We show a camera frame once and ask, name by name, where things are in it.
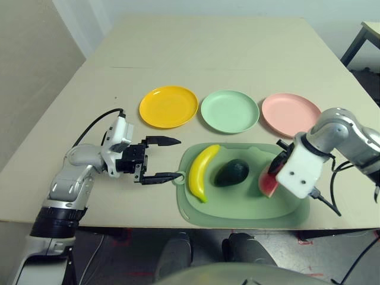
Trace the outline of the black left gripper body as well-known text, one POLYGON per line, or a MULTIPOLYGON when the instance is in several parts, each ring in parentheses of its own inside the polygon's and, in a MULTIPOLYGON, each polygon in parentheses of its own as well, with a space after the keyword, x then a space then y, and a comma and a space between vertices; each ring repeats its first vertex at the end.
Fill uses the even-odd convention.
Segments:
POLYGON ((128 146, 122 153, 120 159, 116 159, 116 171, 118 173, 133 174, 135 183, 146 183, 144 176, 147 170, 148 155, 147 139, 141 140, 139 144, 128 146))

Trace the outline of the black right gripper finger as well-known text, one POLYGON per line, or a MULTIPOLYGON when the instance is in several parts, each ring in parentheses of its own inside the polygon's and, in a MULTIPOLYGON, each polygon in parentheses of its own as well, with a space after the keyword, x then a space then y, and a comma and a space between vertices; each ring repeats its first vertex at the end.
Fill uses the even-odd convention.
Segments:
POLYGON ((288 160, 288 152, 282 151, 271 162, 268 168, 268 173, 271 175, 276 175, 282 169, 282 167, 286 164, 287 160, 288 160))

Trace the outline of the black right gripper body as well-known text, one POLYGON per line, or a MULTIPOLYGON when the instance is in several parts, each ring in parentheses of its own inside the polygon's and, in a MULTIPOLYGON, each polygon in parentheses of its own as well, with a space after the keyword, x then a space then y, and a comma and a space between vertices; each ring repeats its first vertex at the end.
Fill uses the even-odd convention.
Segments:
POLYGON ((279 139, 276 144, 281 147, 286 152, 291 152, 293 150, 293 144, 287 144, 283 140, 279 139))

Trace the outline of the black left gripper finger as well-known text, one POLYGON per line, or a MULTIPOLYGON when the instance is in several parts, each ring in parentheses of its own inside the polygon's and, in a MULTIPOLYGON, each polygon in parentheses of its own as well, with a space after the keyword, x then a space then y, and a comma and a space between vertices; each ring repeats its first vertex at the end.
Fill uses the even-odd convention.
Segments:
POLYGON ((181 174, 176 173, 176 172, 175 173, 174 172, 156 173, 153 176, 142 176, 141 184, 142 185, 161 184, 161 183, 172 181, 178 177, 181 177, 181 174))
POLYGON ((181 141, 165 136, 146 136, 145 145, 148 147, 149 145, 158 145, 158 146, 171 146, 180 144, 181 141))

